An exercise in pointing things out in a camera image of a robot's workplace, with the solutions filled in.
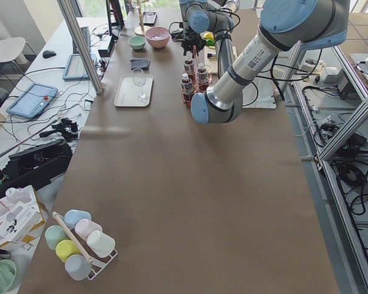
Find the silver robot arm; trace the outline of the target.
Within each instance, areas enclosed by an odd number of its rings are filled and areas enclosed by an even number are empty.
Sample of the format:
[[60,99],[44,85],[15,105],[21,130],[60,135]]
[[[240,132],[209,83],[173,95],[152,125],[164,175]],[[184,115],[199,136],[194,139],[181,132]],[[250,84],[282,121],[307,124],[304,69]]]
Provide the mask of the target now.
[[205,46],[201,34],[211,32],[217,54],[217,73],[221,77],[234,61],[231,32],[235,24],[232,16],[240,8],[240,2],[223,1],[220,7],[208,1],[180,1],[179,5],[183,23],[183,54],[190,52],[195,57]]
[[228,123],[242,111],[243,89],[280,52],[300,43],[305,50],[333,47],[347,36],[349,1],[266,1],[257,34],[233,58],[229,32],[232,21],[207,10],[205,1],[180,1],[186,27],[200,34],[210,31],[222,51],[223,74],[205,93],[195,94],[191,114],[202,124]]

